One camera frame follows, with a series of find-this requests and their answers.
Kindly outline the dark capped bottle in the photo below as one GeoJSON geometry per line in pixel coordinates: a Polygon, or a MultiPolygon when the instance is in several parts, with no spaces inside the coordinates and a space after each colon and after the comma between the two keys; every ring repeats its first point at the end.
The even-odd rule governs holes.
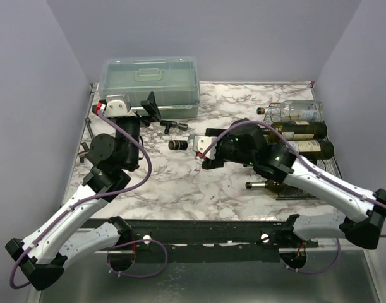
{"type": "Polygon", "coordinates": [[[189,135],[185,140],[170,140],[168,148],[172,151],[189,151],[195,155],[198,153],[195,147],[195,134],[189,135]]]}

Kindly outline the dark bottle beige label back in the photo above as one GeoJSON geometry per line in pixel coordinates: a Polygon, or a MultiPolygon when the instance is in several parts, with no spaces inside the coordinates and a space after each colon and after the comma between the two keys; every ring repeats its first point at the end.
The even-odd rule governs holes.
{"type": "Polygon", "coordinates": [[[288,141],[323,140],[327,136],[324,122],[273,122],[271,126],[288,141]]]}

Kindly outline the clear glass bottle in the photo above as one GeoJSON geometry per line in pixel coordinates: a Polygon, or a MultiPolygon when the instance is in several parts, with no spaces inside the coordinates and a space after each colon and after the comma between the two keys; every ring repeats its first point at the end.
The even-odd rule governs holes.
{"type": "Polygon", "coordinates": [[[285,100],[258,107],[256,113],[272,122],[315,122],[322,119],[323,104],[316,100],[285,100]]]}

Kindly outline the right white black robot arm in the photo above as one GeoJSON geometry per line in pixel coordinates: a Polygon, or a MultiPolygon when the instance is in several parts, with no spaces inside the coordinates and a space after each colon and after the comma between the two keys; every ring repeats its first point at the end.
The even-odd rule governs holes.
{"type": "Polygon", "coordinates": [[[282,242],[296,247],[316,238],[347,239],[363,249],[376,249],[386,218],[386,190],[370,191],[352,185],[311,163],[286,139],[270,144],[264,122],[242,120],[229,129],[207,129],[193,140],[203,169],[223,167],[226,162],[248,165],[263,178],[301,189],[337,209],[336,214],[296,216],[281,232],[282,242]]]}

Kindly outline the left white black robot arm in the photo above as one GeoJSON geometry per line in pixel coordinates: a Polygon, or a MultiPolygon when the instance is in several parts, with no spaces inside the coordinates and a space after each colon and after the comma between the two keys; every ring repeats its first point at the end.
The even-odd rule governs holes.
{"type": "Polygon", "coordinates": [[[152,161],[143,147],[140,128],[161,120],[154,92],[137,113],[124,95],[109,95],[92,107],[92,112],[113,127],[115,135],[101,133],[91,140],[86,158],[92,164],[75,193],[41,227],[24,239],[11,239],[5,248],[15,265],[9,278],[18,290],[15,273],[21,270],[27,282],[41,291],[54,284],[70,263],[89,253],[130,244],[131,229],[119,217],[109,219],[83,237],[75,232],[117,196],[144,185],[152,174],[152,161]]]}

